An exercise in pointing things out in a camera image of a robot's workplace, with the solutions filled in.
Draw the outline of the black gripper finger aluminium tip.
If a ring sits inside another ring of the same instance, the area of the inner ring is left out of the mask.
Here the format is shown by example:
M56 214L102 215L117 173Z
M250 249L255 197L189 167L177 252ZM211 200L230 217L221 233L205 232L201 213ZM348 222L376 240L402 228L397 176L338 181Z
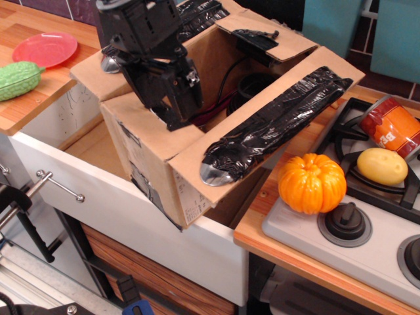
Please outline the black gripper finger aluminium tip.
M178 116L182 122L188 121L198 113L203 106L201 81L194 62L190 58L177 60L180 78L180 100L178 104Z

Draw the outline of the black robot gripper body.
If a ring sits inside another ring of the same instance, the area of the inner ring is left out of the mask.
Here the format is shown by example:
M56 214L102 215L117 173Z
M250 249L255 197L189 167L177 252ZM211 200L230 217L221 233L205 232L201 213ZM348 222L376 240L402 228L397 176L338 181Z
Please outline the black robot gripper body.
M169 131L186 127L179 118L181 78L177 60L189 58L179 40L182 20L173 1L97 1L115 60L141 103Z

